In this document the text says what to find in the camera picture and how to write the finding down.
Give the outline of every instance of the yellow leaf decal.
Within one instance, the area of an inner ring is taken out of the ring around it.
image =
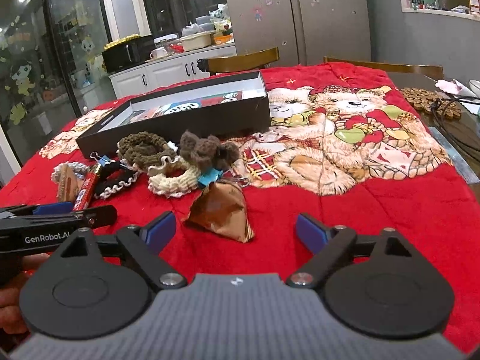
[[[14,125],[17,125],[20,123],[20,120],[22,120],[25,117],[25,108],[22,103],[18,103],[17,105],[14,105],[11,109],[10,112],[10,120],[13,121]]]

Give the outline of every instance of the wooden trivet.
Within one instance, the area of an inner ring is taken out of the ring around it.
[[[403,97],[407,100],[414,109],[417,111],[424,111],[427,114],[431,114],[431,105],[436,100],[441,100],[442,103],[437,109],[437,115],[441,116],[447,106],[449,100],[444,99],[441,95],[436,92],[427,91],[425,89],[418,88],[403,88],[400,90]],[[460,119],[462,117],[462,110],[458,104],[451,104],[445,112],[446,119]]]

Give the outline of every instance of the red tube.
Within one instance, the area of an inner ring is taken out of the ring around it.
[[[101,171],[102,165],[99,163],[97,163],[90,169],[87,176],[85,177],[85,181],[83,182],[80,191],[78,192],[75,204],[73,205],[74,211],[80,211],[88,208],[88,205],[90,204],[90,200],[92,199],[95,190],[95,184],[98,181],[98,177]]]

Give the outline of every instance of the human hand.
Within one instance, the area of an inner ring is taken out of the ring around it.
[[[48,257],[48,254],[25,256],[22,259],[22,269],[24,271],[36,270]],[[24,271],[0,288],[0,329],[7,334],[22,334],[27,331],[18,306],[20,290],[30,277]]]

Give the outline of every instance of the brown packet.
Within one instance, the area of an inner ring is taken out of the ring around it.
[[[60,178],[58,180],[57,200],[59,202],[75,202],[79,190],[79,180],[74,171],[64,164],[60,167]]]
[[[210,183],[194,200],[186,221],[243,243],[255,236],[242,189],[236,183]]]

